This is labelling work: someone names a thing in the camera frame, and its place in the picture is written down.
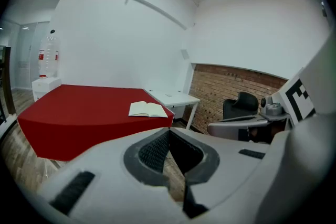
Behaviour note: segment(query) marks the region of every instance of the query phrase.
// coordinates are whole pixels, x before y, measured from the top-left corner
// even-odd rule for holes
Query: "red tablecloth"
[[[142,89],[61,85],[18,117],[18,123],[38,157],[70,161],[101,142],[170,127],[168,118],[128,116],[130,104],[159,104]]]

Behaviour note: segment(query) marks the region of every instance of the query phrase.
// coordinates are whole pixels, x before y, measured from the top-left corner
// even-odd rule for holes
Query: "large plastic water jug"
[[[54,77],[57,72],[59,39],[54,33],[55,30],[51,30],[50,35],[41,41],[38,54],[40,78]]]

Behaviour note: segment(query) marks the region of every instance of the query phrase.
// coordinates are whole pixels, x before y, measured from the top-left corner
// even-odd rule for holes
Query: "black chair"
[[[258,114],[258,99],[247,92],[240,92],[237,100],[226,99],[223,103],[223,120]]]

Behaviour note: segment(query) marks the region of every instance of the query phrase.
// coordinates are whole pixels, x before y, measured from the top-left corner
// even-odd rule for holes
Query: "book page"
[[[149,117],[168,118],[166,112],[164,112],[160,104],[148,103],[147,112],[148,112]]]
[[[131,103],[128,116],[149,116],[147,103],[144,101]]]

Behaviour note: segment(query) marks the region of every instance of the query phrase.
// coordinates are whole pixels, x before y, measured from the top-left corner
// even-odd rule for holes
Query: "robotic device on desk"
[[[336,83],[330,83],[333,67],[325,64],[332,41],[333,36],[308,66],[263,100],[260,115],[209,125],[209,132],[231,139],[164,128],[107,141],[60,169],[38,195],[23,189],[26,198],[54,223],[284,220],[322,182],[333,162]],[[317,78],[319,83],[311,81]],[[270,145],[235,140],[239,128],[277,121],[286,121],[287,130]],[[182,208],[162,174],[168,151],[185,176]]]

